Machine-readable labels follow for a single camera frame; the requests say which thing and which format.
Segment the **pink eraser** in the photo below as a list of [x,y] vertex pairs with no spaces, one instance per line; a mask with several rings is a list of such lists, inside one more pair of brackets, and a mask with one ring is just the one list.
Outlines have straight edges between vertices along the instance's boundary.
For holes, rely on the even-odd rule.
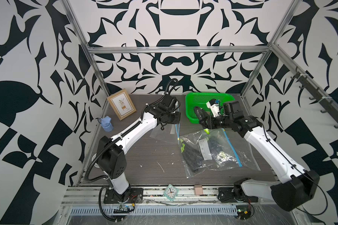
[[200,184],[199,185],[194,185],[194,193],[196,195],[203,194],[203,187]]

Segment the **blue plastic container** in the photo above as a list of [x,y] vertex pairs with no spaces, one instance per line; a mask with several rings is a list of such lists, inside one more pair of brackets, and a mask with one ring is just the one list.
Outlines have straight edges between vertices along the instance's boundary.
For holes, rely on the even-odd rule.
[[98,119],[100,125],[102,126],[102,128],[104,129],[104,131],[106,132],[111,132],[114,128],[113,128],[113,124],[111,124],[111,118],[106,116],[104,118]]

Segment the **teal alarm clock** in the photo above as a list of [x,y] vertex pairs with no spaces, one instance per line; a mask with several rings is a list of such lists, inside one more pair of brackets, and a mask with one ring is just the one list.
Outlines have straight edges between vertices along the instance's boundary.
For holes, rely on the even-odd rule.
[[164,196],[167,197],[170,201],[174,201],[175,196],[178,194],[178,189],[176,189],[171,184],[164,191]]

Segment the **white debris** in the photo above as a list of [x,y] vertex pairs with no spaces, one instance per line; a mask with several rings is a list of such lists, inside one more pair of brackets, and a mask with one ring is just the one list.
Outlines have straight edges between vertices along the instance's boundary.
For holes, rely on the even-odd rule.
[[[161,167],[161,165],[158,162],[156,162],[156,163]],[[165,173],[163,167],[161,167],[161,169],[163,170],[163,173]]]

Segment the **blue zipper seal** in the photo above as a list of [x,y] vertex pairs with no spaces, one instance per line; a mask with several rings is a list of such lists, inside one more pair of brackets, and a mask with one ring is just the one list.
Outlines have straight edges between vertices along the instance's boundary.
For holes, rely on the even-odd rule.
[[223,133],[224,133],[225,137],[227,138],[227,141],[228,141],[230,147],[232,148],[232,150],[233,150],[233,152],[234,152],[234,155],[235,155],[235,158],[237,159],[237,162],[238,162],[239,167],[241,167],[242,164],[240,163],[239,157],[238,157],[238,155],[237,155],[237,153],[236,153],[234,147],[232,146],[232,143],[230,143],[229,138],[228,138],[227,134],[225,133],[225,130],[224,130],[223,128],[222,128],[222,130],[223,130]]
[[179,126],[178,126],[179,128],[177,129],[177,125],[175,124],[175,131],[176,131],[176,133],[177,133],[177,137],[178,137],[178,144],[179,144],[179,130],[180,130],[180,122],[179,122]]

